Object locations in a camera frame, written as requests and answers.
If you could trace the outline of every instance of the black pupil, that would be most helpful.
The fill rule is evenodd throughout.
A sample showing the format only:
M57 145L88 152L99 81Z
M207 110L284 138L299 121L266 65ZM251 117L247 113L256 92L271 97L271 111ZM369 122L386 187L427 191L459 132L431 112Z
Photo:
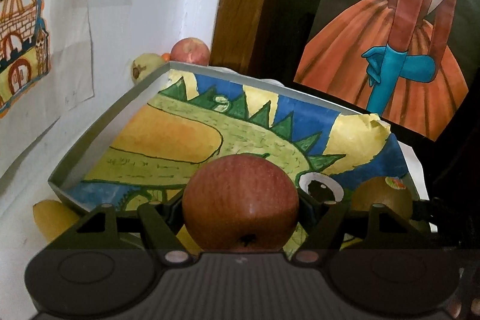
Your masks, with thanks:
M333 191L325 183L311 181L308 185L308 192L318 202L335 201Z

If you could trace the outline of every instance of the orange skirt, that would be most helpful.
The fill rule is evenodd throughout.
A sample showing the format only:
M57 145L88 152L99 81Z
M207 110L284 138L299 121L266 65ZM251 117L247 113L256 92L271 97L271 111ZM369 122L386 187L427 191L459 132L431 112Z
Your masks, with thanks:
M362 54L387 44L395 11L387 0L362 0L330 22L305 47L295 81L366 109L371 93ZM433 26L423 20L409 55L426 55ZM468 92L450 48L436 78L420 83L400 77L383 118L436 140Z

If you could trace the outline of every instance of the apple stem cavity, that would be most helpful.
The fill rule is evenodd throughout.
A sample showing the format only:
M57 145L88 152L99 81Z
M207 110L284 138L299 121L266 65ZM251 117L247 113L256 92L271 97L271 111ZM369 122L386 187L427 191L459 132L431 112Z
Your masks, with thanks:
M244 247L248 247L250 244L255 243L257 236L255 234L243 235L238 241L240 241Z

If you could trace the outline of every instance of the white paper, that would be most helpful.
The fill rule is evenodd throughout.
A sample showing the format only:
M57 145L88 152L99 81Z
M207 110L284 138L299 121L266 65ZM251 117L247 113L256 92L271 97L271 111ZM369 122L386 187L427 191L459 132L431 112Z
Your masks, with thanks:
M61 115L93 96L87 0L0 0L0 59L2 176Z

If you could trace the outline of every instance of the poster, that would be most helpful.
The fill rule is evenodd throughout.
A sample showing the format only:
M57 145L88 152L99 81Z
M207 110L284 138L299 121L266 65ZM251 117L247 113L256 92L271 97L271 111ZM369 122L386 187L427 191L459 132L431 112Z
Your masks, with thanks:
M93 96L87 0L0 0L0 176Z
M377 115L342 115L190 72L170 70L169 79L83 180L66 191L85 210L111 203L130 211L145 202L165 202L203 164L237 153L276 164L319 202L348 202L373 177L401 182L408 175L397 139ZM298 226L286 253L291 255L305 238Z
M295 81L436 140L480 61L480 0L321 0Z

